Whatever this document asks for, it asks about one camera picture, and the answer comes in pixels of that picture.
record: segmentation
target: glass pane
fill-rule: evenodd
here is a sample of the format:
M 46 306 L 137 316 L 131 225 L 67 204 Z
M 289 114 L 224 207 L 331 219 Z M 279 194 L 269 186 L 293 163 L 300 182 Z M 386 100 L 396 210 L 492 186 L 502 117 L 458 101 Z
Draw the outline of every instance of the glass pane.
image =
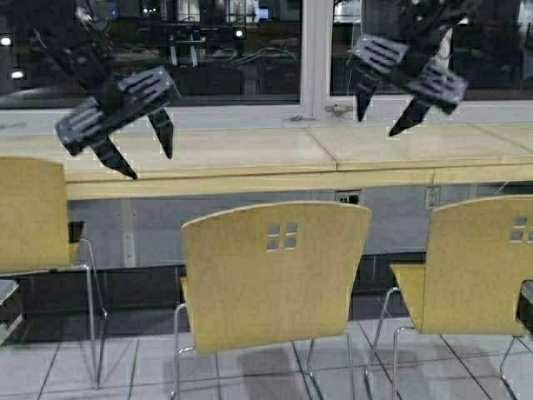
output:
M 173 106 L 207 106 L 299 103 L 301 1 L 78 0 L 78 6 L 101 21 L 119 77 L 163 65 L 182 94 Z M 31 29 L 0 16 L 0 34 L 12 39 L 0 46 L 0 108 L 73 107 L 85 98 Z
M 346 66 L 362 32 L 398 39 L 402 2 L 334 0 L 331 95 L 352 95 Z M 443 35 L 442 63 L 470 82 L 466 99 L 533 98 L 533 0 L 485 0 L 476 15 Z M 381 87 L 379 93 L 397 93 Z

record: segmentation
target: tile floor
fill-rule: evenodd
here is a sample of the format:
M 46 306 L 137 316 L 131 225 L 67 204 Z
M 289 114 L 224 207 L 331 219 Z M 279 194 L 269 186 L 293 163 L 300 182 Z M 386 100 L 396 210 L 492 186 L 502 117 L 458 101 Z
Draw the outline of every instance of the tile floor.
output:
M 371 393 L 363 382 L 381 305 L 364 300 L 365 315 L 348 324 L 353 346 L 352 373 L 357 400 L 388 400 L 392 375 L 392 334 L 407 317 L 388 315 L 371 370 Z M 16 339 L 0 347 L 0 400 L 159 400 L 172 390 L 172 310 L 118 313 L 110 322 L 102 367 L 102 388 L 92 390 L 90 352 L 80 327 L 83 316 L 41 317 Z M 133 319 L 157 325 L 139 326 Z M 184 345 L 189 333 L 180 335 Z M 508 337 L 401 336 L 401 400 L 477 400 L 511 397 L 498 378 Z M 304 381 L 308 342 L 256 347 L 217 356 L 182 356 L 182 400 L 307 400 L 318 399 Z M 313 367 L 326 400 L 351 398 L 347 340 L 332 337 L 316 342 Z M 220 380 L 217 380 L 217 367 Z M 533 398 L 533 341 L 516 344 L 508 375 L 519 399 Z

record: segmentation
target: wooden countertop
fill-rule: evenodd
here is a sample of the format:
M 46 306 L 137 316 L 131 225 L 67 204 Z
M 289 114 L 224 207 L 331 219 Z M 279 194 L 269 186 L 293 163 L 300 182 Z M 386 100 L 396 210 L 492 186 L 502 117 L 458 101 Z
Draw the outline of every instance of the wooden countertop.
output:
M 102 167 L 89 151 L 70 157 L 52 134 L 1 136 L 0 155 L 63 163 L 72 200 L 533 181 L 533 124 L 428 124 L 395 139 L 388 129 L 182 131 L 172 160 L 150 132 L 116 134 L 137 182 Z

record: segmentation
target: yellow chair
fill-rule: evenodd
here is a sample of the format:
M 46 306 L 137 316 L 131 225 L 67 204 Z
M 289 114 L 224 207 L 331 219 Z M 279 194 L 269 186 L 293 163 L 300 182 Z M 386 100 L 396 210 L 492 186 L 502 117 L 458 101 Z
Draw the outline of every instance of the yellow chair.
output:
M 344 334 L 370 221 L 371 212 L 363 207 L 287 202 L 186 223 L 182 238 L 187 278 L 181 281 L 185 303 L 174 318 L 171 398 L 180 397 L 183 352 L 217 353 Z M 179 348 L 177 323 L 185 309 L 194 347 Z M 311 370 L 313 348 L 314 340 L 307 375 L 322 398 Z M 355 397 L 353 379 L 351 383 Z
M 376 330 L 373 362 L 387 304 L 401 291 L 414 327 L 394 334 L 392 396 L 397 392 L 398 336 L 427 334 L 511 335 L 501 380 L 515 398 L 504 365 L 524 327 L 516 318 L 522 283 L 533 279 L 533 196 L 492 197 L 433 212 L 426 264 L 392 265 L 398 287 L 387 295 Z
M 0 157 L 0 278 L 21 278 L 38 273 L 84 270 L 87 297 L 94 385 L 98 387 L 103 353 L 97 362 L 91 271 L 104 321 L 107 311 L 94 266 L 92 245 L 87 244 L 91 265 L 72 266 L 78 242 L 69 243 L 67 191 L 62 164 L 32 158 Z M 105 323 L 102 324 L 101 339 Z

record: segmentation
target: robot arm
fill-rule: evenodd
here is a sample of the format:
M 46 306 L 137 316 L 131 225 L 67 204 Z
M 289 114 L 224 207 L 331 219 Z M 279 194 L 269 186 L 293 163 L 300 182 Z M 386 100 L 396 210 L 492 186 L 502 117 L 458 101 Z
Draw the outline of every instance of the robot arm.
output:
M 381 82 L 414 96 L 390 132 L 395 136 L 422 123 L 431 107 L 452 114 L 461 103 L 468 82 L 432 59 L 441 35 L 469 17 L 483 0 L 401 0 L 401 42 L 363 34 L 349 63 L 357 74 L 354 92 L 359 121 L 365 117 Z
M 179 93 L 163 67 L 118 81 L 109 41 L 76 0 L 0 0 L 0 14 L 11 24 L 31 28 L 61 69 L 91 95 L 56 125 L 73 156 L 89 146 L 106 167 L 137 179 L 109 135 L 148 115 L 165 154 L 172 157 L 174 128 L 164 107 Z

